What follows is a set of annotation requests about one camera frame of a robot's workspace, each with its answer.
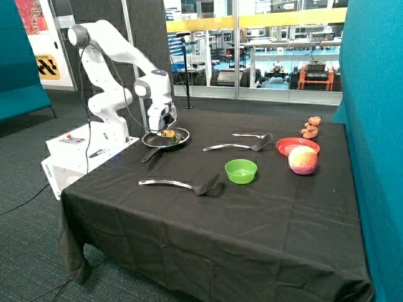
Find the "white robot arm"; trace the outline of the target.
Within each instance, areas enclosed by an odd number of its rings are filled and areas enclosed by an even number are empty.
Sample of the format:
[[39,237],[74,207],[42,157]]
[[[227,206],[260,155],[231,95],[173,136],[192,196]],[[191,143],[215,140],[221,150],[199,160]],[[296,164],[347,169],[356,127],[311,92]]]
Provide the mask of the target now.
[[142,99],[151,99],[147,111],[149,130],[157,133],[176,124],[177,111],[171,98],[171,83],[166,71],[158,69],[140,50],[131,45],[106,20],[83,23],[69,28],[68,39],[78,49],[81,63],[92,85],[101,93],[88,101],[89,110],[103,120],[108,138],[124,142],[129,138],[127,122],[117,110],[132,102],[131,92],[112,76],[105,58],[138,67],[143,76],[134,82],[134,91]]

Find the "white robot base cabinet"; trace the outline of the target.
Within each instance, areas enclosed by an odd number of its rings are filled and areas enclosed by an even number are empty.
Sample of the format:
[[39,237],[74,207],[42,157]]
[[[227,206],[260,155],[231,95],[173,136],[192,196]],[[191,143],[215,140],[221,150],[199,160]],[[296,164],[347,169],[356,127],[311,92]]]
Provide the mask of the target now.
[[46,141],[50,156],[41,165],[55,198],[59,200],[66,187],[138,141],[137,137],[115,140],[107,125],[97,121]]

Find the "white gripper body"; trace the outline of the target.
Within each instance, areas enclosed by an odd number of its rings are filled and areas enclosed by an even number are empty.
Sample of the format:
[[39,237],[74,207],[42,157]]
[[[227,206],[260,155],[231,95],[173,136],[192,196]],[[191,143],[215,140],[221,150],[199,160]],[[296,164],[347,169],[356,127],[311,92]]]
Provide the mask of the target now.
[[173,103],[157,104],[153,103],[147,110],[150,131],[161,131],[166,129],[166,125],[177,121],[177,111]]

